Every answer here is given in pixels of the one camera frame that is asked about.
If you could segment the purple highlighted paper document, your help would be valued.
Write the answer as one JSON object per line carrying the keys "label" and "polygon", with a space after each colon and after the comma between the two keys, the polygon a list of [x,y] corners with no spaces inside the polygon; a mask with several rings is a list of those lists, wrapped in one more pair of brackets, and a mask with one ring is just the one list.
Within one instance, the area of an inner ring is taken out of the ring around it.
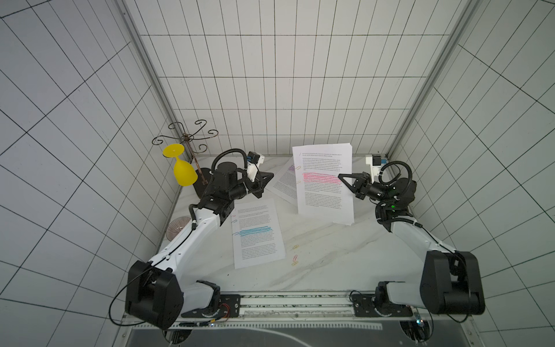
{"label": "purple highlighted paper document", "polygon": [[297,205],[296,170],[293,159],[275,175],[270,182],[269,190],[290,204]]}

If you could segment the pink highlighted paper document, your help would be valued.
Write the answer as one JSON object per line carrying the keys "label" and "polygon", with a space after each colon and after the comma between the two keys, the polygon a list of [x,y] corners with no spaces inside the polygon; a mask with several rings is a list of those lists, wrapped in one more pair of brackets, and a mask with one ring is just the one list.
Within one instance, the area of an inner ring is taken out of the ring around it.
{"label": "pink highlighted paper document", "polygon": [[299,215],[350,226],[353,193],[339,179],[351,174],[351,144],[303,145],[292,148]]}

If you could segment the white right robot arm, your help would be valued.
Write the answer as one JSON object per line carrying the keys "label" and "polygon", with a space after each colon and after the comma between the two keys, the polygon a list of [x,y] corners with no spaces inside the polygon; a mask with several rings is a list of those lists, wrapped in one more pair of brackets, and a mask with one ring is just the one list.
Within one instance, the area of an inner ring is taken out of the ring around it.
{"label": "white right robot arm", "polygon": [[374,307],[389,304],[424,308],[436,315],[481,315],[486,309],[478,259],[439,241],[408,210],[417,184],[411,176],[373,181],[367,172],[341,173],[339,180],[363,200],[375,204],[377,223],[403,241],[422,261],[415,282],[378,284]]}

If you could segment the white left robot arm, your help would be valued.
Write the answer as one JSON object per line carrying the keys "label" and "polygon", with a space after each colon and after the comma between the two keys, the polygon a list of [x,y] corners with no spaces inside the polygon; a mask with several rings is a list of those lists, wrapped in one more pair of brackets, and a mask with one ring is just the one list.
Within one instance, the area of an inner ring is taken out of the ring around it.
{"label": "white left robot arm", "polygon": [[125,312],[167,330],[184,313],[206,309],[219,312],[221,289],[206,280],[192,280],[186,265],[208,237],[231,215],[235,202],[252,194],[261,198],[273,173],[260,171],[261,155],[249,153],[239,168],[214,160],[212,179],[200,201],[189,206],[191,220],[159,253],[147,262],[138,260],[129,270]]}

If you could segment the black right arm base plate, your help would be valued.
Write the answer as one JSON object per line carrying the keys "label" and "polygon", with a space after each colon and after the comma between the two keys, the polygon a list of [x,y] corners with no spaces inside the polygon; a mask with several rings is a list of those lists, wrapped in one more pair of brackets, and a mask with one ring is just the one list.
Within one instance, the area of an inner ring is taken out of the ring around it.
{"label": "black right arm base plate", "polygon": [[380,302],[373,294],[352,291],[349,301],[357,318],[410,318],[413,311],[406,305]]}

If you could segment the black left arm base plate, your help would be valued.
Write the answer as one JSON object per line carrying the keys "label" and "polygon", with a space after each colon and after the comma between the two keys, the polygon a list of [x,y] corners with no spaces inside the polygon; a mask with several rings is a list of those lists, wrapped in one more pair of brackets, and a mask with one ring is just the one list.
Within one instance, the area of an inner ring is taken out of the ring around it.
{"label": "black left arm base plate", "polygon": [[193,318],[237,318],[241,306],[242,296],[239,294],[221,294],[217,304],[210,304],[209,307],[203,309],[194,309],[187,314],[183,314]]}

